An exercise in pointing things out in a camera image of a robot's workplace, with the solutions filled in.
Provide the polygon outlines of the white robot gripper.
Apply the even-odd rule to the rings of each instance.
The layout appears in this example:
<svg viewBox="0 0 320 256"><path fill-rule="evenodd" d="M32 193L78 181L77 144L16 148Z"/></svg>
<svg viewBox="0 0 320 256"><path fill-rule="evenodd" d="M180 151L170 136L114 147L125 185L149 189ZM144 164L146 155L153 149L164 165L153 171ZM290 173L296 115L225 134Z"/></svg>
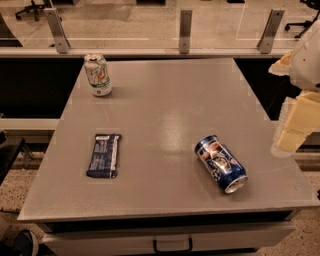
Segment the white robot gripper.
<svg viewBox="0 0 320 256"><path fill-rule="evenodd" d="M293 52L284 54L268 72L289 74L291 83L302 90L320 90L320 21L300 38ZM296 98L286 97L275 132L275 147L294 153L319 126L319 93L302 91Z"/></svg>

